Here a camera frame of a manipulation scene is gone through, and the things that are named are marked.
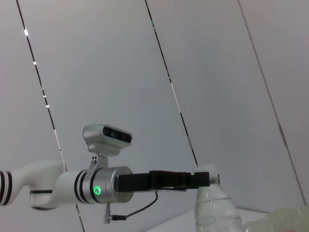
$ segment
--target camera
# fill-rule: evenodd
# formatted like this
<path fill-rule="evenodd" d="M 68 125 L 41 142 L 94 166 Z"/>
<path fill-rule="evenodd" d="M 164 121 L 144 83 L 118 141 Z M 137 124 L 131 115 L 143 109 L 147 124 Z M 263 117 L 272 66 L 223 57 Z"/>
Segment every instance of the camera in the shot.
<path fill-rule="evenodd" d="M 104 156 L 117 156 L 120 150 L 133 143 L 130 132 L 107 125 L 87 125 L 83 131 L 83 138 L 88 145 L 89 152 Z"/>

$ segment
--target bottle cap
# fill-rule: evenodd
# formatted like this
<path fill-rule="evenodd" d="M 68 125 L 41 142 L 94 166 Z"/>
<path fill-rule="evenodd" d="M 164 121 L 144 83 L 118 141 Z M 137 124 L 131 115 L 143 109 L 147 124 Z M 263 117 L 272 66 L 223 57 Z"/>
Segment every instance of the bottle cap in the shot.
<path fill-rule="evenodd" d="M 205 165 L 205 166 L 195 168 L 194 172 L 195 173 L 209 172 L 209 177 L 218 177 L 217 166 L 214 165 L 214 164 L 209 164 L 209 165 Z"/>

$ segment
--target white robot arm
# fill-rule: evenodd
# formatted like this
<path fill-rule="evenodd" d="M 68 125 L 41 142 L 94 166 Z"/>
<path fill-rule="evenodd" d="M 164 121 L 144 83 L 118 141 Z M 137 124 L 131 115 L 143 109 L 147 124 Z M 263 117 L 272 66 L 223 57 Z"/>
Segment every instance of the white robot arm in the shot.
<path fill-rule="evenodd" d="M 83 137 L 89 152 L 95 153 L 87 170 L 66 172 L 62 163 L 43 160 L 12 173 L 0 171 L 0 206 L 12 203 L 21 188 L 29 186 L 30 205 L 34 209 L 104 203 L 104 222 L 109 223 L 127 218 L 110 215 L 110 203 L 126 203 L 135 191 L 184 191 L 210 185 L 209 173 L 150 171 L 132 174 L 125 166 L 108 167 L 109 156 L 117 156 L 122 148 L 132 144 L 132 134 L 127 131 L 106 124 L 92 124 L 84 128 Z"/>

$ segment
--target silver metal cylinder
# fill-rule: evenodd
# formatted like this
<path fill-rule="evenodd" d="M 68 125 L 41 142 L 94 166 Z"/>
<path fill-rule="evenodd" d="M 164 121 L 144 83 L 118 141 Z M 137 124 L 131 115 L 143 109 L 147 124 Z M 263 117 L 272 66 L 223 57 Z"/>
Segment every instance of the silver metal cylinder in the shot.
<path fill-rule="evenodd" d="M 131 200 L 133 192 L 117 192 L 114 181 L 118 175 L 131 174 L 125 166 L 100 168 L 81 176 L 81 200 L 85 203 L 126 203 Z"/>

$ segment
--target light green object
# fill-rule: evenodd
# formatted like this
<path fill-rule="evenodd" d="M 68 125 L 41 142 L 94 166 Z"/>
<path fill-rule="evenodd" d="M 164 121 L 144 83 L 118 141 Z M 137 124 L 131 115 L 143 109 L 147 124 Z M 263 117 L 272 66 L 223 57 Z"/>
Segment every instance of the light green object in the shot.
<path fill-rule="evenodd" d="M 309 232 L 309 207 L 279 209 L 246 224 L 246 232 Z"/>
<path fill-rule="evenodd" d="M 96 195 L 100 195 L 101 194 L 101 188 L 99 186 L 95 186 L 93 191 L 95 192 Z"/>

